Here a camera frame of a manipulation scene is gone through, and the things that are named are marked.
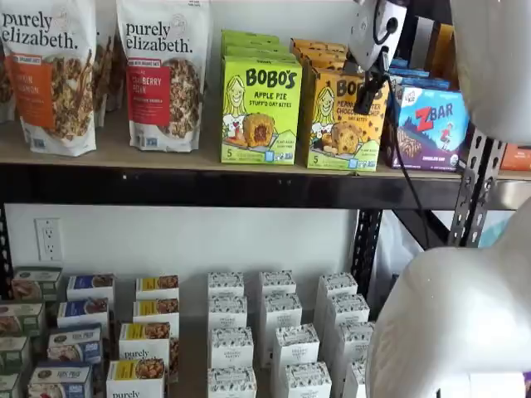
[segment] product package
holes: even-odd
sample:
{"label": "product package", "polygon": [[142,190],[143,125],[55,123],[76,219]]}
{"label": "product package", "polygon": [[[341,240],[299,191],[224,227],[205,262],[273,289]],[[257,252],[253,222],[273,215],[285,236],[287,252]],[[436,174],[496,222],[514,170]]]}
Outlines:
{"label": "product package", "polygon": [[247,326],[247,299],[226,294],[208,298],[208,332],[219,328]]}
{"label": "product package", "polygon": [[279,384],[277,398],[329,398],[332,388],[324,362],[287,365]]}
{"label": "product package", "polygon": [[207,398],[255,398],[256,391],[252,366],[208,369]]}
{"label": "product package", "polygon": [[57,301],[62,269],[59,267],[20,267],[12,287],[17,300]]}
{"label": "product package", "polygon": [[331,368],[334,360],[337,335],[335,328],[341,323],[367,322],[369,307],[361,294],[341,293],[329,298],[327,304],[323,345],[323,359]]}
{"label": "product package", "polygon": [[354,113],[364,75],[312,68],[305,88],[302,151],[309,168],[375,171],[387,107],[386,83],[369,115]]}
{"label": "product package", "polygon": [[163,398],[163,360],[111,361],[106,384],[108,397]]}
{"label": "product package", "polygon": [[130,144],[190,152],[201,127],[210,2],[118,0],[127,56]]}
{"label": "product package", "polygon": [[175,298],[179,299],[179,277],[177,275],[136,279],[137,301]]}
{"label": "product package", "polygon": [[0,336],[38,337],[46,328],[43,303],[0,303]]}
{"label": "product package", "polygon": [[95,150],[95,2],[1,0],[0,10],[6,66],[32,151]]}
{"label": "product package", "polygon": [[262,298],[258,344],[260,364],[268,367],[273,358],[275,330],[299,326],[302,319],[302,305],[297,294],[270,294]]}
{"label": "product package", "polygon": [[317,362],[319,338],[313,325],[277,328],[271,362],[271,391],[278,391],[286,365]]}
{"label": "product package", "polygon": [[251,328],[213,329],[209,338],[209,367],[252,367]]}
{"label": "product package", "polygon": [[324,317],[326,316],[328,297],[341,293],[356,294],[357,292],[358,284],[356,284],[354,277],[348,272],[322,275],[319,277],[314,308],[314,327],[319,338],[322,339],[324,337]]}
{"label": "product package", "polygon": [[0,123],[15,119],[15,96],[4,61],[5,55],[0,42]]}
{"label": "product package", "polygon": [[[406,168],[455,171],[465,150],[469,115],[460,92],[396,86],[395,128]],[[387,164],[400,168],[392,136]]]}
{"label": "product package", "polygon": [[225,56],[223,163],[294,163],[301,73],[296,61]]}
{"label": "product package", "polygon": [[24,372],[31,363],[28,337],[0,337],[0,374]]}
{"label": "product package", "polygon": [[92,370],[83,362],[42,362],[27,386],[30,397],[92,398]]}
{"label": "product package", "polygon": [[374,323],[346,323],[336,328],[338,343],[332,362],[333,394],[341,398],[348,364],[356,361],[364,363],[368,356],[368,345],[373,335]]}
{"label": "product package", "polygon": [[71,276],[66,286],[66,299],[107,299],[110,311],[114,311],[114,275],[97,274]]}
{"label": "product package", "polygon": [[209,272],[207,276],[208,296],[233,294],[243,297],[245,282],[242,272]]}

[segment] snack box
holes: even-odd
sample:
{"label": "snack box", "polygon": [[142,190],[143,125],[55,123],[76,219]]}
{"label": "snack box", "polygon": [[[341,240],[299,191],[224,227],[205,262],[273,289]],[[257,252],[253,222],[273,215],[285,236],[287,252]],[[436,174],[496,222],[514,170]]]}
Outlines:
{"label": "snack box", "polygon": [[354,113],[364,75],[313,68],[305,88],[301,150],[308,168],[375,171],[389,92],[377,92],[369,115]]}
{"label": "snack box", "polygon": [[[469,122],[462,94],[404,82],[395,91],[395,128],[404,166],[455,171],[465,150]],[[400,168],[392,136],[385,147],[387,164]]]}
{"label": "snack box", "polygon": [[57,301],[61,283],[60,267],[20,267],[12,280],[16,300]]}
{"label": "snack box", "polygon": [[109,398],[163,398],[162,359],[111,361],[107,375]]}
{"label": "snack box", "polygon": [[0,337],[0,374],[23,372],[31,362],[28,337]]}
{"label": "snack box", "polygon": [[114,311],[114,275],[78,275],[68,279],[66,299],[107,299],[110,311]]}
{"label": "snack box", "polygon": [[179,337],[179,301],[175,298],[136,301],[134,323],[169,323],[170,337]]}
{"label": "snack box", "polygon": [[68,328],[80,325],[101,325],[101,336],[110,339],[109,303],[107,298],[88,298],[59,304],[57,326]]}
{"label": "snack box", "polygon": [[136,279],[136,300],[178,299],[179,277],[166,275]]}
{"label": "snack box", "polygon": [[334,382],[333,395],[341,398],[348,364],[367,361],[368,344],[373,335],[374,323],[346,323],[336,328],[338,343],[330,375]]}
{"label": "snack box", "polygon": [[207,398],[255,398],[256,391],[252,366],[208,369]]}
{"label": "snack box", "polygon": [[226,56],[222,75],[222,162],[293,164],[300,64]]}
{"label": "snack box", "polygon": [[91,398],[92,370],[84,362],[41,362],[27,386],[29,396]]}
{"label": "snack box", "polygon": [[278,390],[280,375],[286,365],[317,362],[319,338],[313,325],[291,326],[275,330],[271,390]]}
{"label": "snack box", "polygon": [[314,327],[320,338],[324,336],[324,317],[326,316],[328,297],[341,293],[356,294],[357,292],[358,284],[348,272],[319,277],[314,308]]}
{"label": "snack box", "polygon": [[295,293],[270,294],[262,298],[258,344],[260,364],[268,367],[273,358],[275,330],[299,326],[302,319],[302,305]]}
{"label": "snack box", "polygon": [[213,329],[209,342],[209,367],[252,366],[255,345],[251,328]]}
{"label": "snack box", "polygon": [[321,351],[331,368],[336,348],[335,328],[341,323],[367,322],[369,307],[361,294],[341,293],[329,298]]}
{"label": "snack box", "polygon": [[207,276],[208,295],[233,294],[243,297],[245,281],[242,272],[209,272]]}
{"label": "snack box", "polygon": [[0,303],[0,336],[38,337],[45,327],[44,303]]}
{"label": "snack box", "polygon": [[247,326],[247,299],[226,294],[208,298],[208,332],[219,328]]}
{"label": "snack box", "polygon": [[287,365],[277,392],[280,398],[329,398],[332,381],[324,362]]}
{"label": "snack box", "polygon": [[2,398],[23,398],[20,373],[0,375],[0,396]]}

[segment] granola bag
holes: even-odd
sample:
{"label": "granola bag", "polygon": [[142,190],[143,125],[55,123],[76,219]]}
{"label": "granola bag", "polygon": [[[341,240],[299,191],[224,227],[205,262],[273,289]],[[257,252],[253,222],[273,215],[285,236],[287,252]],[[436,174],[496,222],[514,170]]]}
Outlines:
{"label": "granola bag", "polygon": [[95,150],[92,0],[0,0],[0,34],[24,134],[33,152]]}
{"label": "granola bag", "polygon": [[131,145],[197,149],[210,41],[210,2],[118,0],[127,57]]}
{"label": "granola bag", "polygon": [[4,65],[2,43],[0,43],[0,123],[15,119],[15,96]]}

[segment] white organic box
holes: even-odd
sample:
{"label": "white organic box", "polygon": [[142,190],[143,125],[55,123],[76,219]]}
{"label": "white organic box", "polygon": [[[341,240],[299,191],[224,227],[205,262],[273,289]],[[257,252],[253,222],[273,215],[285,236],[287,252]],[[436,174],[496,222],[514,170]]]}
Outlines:
{"label": "white organic box", "polygon": [[329,398],[332,388],[324,362],[287,365],[276,398]]}
{"label": "white organic box", "polygon": [[255,398],[256,377],[252,367],[208,369],[207,398]]}
{"label": "white organic box", "polygon": [[314,309],[314,327],[319,338],[324,336],[324,321],[326,317],[326,304],[328,297],[336,294],[347,293],[356,294],[358,284],[351,274],[341,272],[339,274],[322,275],[317,285],[317,299],[315,300]]}
{"label": "white organic box", "polygon": [[247,326],[247,299],[245,297],[214,294],[208,298],[208,332],[221,328]]}
{"label": "white organic box", "polygon": [[107,376],[109,398],[163,398],[162,359],[111,361]]}
{"label": "white organic box", "polygon": [[252,366],[251,328],[213,329],[209,348],[211,368]]}
{"label": "white organic box", "polygon": [[114,311],[114,275],[71,276],[66,287],[68,301],[84,299],[107,299],[110,311]]}
{"label": "white organic box", "polygon": [[313,325],[277,328],[271,363],[271,391],[277,391],[286,365],[317,362],[319,338]]}
{"label": "white organic box", "polygon": [[179,299],[177,275],[136,279],[136,301],[175,298]]}
{"label": "white organic box", "polygon": [[134,323],[169,323],[170,337],[179,337],[179,300],[136,301],[133,304]]}
{"label": "white organic box", "polygon": [[345,398],[367,398],[367,393],[365,392],[365,362],[357,361],[348,366],[343,396]]}
{"label": "white organic box", "polygon": [[242,272],[210,272],[207,276],[208,296],[234,294],[243,297],[245,282]]}
{"label": "white organic box", "polygon": [[340,398],[343,394],[348,364],[367,360],[368,345],[373,330],[372,322],[345,323],[336,327],[338,343],[330,372],[334,382],[334,397]]}
{"label": "white organic box", "polygon": [[273,341],[277,328],[299,326],[302,306],[297,294],[271,294],[262,298],[258,344],[260,364],[267,367],[273,357]]}
{"label": "white organic box", "polygon": [[321,353],[324,361],[331,368],[337,343],[335,328],[341,323],[367,322],[369,308],[361,294],[341,293],[328,298],[328,300]]}

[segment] outlet cover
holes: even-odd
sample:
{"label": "outlet cover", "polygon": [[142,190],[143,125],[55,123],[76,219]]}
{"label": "outlet cover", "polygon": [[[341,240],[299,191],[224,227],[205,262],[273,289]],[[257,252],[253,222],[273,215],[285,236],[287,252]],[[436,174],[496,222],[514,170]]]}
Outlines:
{"label": "outlet cover", "polygon": [[36,218],[35,231],[37,233],[39,260],[54,263],[63,261],[61,220],[58,218]]}

